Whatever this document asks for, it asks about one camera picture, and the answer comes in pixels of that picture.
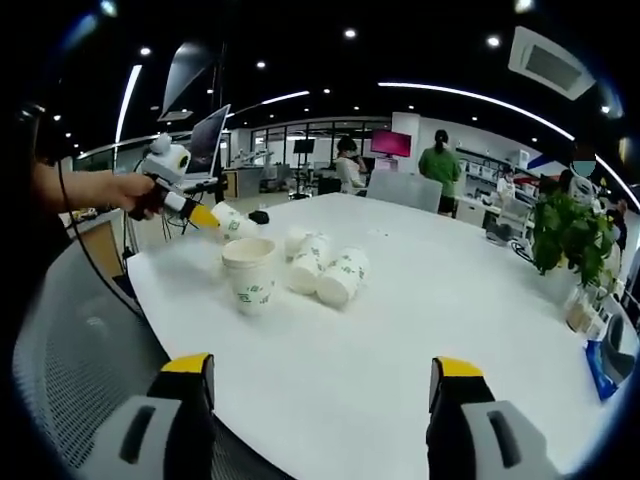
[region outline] black ceiling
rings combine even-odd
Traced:
[[[552,155],[569,158],[563,137],[520,114],[457,95],[377,86],[379,81],[428,83],[468,90],[529,110],[552,123],[592,140],[597,151],[630,183],[640,178],[640,156],[625,163],[618,156],[618,140],[633,136],[639,125],[638,97],[633,96],[629,65],[631,20],[611,2],[593,7],[585,2],[537,1],[526,14],[516,14],[512,1],[411,2],[398,1],[299,2],[274,0],[116,2],[118,16],[98,14],[98,1],[66,5],[56,10],[60,35],[71,31],[84,15],[96,13],[95,30],[65,59],[49,82],[46,103],[50,118],[43,128],[56,154],[112,143],[122,95],[134,64],[142,64],[123,130],[123,139],[163,130],[159,112],[168,68],[180,44],[188,39],[206,42],[212,51],[227,47],[223,101],[232,111],[301,90],[311,95],[260,106],[229,119],[234,128],[304,118],[375,115],[415,106],[415,112],[473,125],[512,138]],[[562,3],[562,9],[555,3]],[[44,12],[53,15],[53,10]],[[508,70],[517,25],[560,43],[579,56],[598,83],[575,102]],[[345,28],[356,29],[353,40]],[[486,38],[497,34],[502,46],[490,49]],[[142,46],[152,54],[141,57]],[[258,70],[258,60],[267,67]],[[187,108],[191,118],[173,122],[169,130],[185,130],[212,109],[213,69],[198,78],[172,110]],[[611,120],[600,112],[601,86],[620,94],[625,115]],[[322,93],[330,88],[331,94]],[[353,106],[360,110],[354,112]],[[477,122],[471,118],[478,117]],[[70,132],[67,139],[64,133]],[[531,143],[536,137],[538,143]]]

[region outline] woman in green shirt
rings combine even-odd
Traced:
[[[438,130],[435,140],[436,144],[432,148],[422,152],[418,169],[425,177],[442,184],[438,213],[451,216],[455,205],[453,184],[460,178],[460,162],[458,157],[445,148],[449,141],[446,131]]]

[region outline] white paper cup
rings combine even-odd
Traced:
[[[265,238],[243,238],[222,249],[231,290],[238,310],[259,315],[271,303],[276,285],[276,244]]]
[[[355,296],[368,272],[369,260],[364,252],[356,247],[344,248],[318,280],[318,297],[326,305],[343,307]]]
[[[329,237],[321,234],[307,235],[291,263],[289,288],[303,295],[315,292],[318,278],[329,263],[329,255]]]
[[[224,202],[217,203],[211,213],[220,222],[218,237],[223,243],[240,238],[254,238],[260,235],[260,227]]]
[[[302,242],[307,238],[307,235],[310,234],[311,232],[300,227],[292,227],[289,229],[284,239],[284,254],[287,259],[291,259],[298,254]]]

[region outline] pink monitor screen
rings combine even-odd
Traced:
[[[411,155],[411,135],[375,130],[371,137],[371,151],[408,157]]]

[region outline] green leaves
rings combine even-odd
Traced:
[[[583,285],[600,285],[604,259],[611,253],[613,232],[605,216],[595,215],[562,192],[540,200],[534,209],[533,260],[541,274],[566,257]]]

